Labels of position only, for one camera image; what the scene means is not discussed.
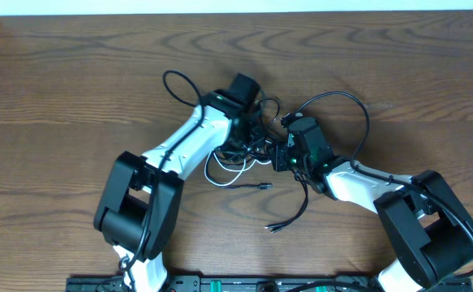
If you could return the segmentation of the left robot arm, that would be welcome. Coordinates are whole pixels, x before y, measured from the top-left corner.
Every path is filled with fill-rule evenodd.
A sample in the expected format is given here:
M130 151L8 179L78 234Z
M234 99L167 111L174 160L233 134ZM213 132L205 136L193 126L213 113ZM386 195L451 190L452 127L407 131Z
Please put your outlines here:
M260 93L238 74L227 89L198 96L191 117L167 140L115 160L93 226L119 256L126 291L159 291L168 277L162 253L176 226L187 177L216 150L230 159L251 147L251 110Z

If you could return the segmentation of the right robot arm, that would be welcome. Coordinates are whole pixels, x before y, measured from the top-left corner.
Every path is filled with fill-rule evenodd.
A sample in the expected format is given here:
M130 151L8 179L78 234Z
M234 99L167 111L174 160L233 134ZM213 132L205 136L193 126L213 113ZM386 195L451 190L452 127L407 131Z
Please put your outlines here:
M433 170L389 174L337 156L318 121L300 113L281 120L285 140L270 149L273 168L306 187L375 213L396 259L374 279L381 291L424 291L450 283L473 261L473 218Z

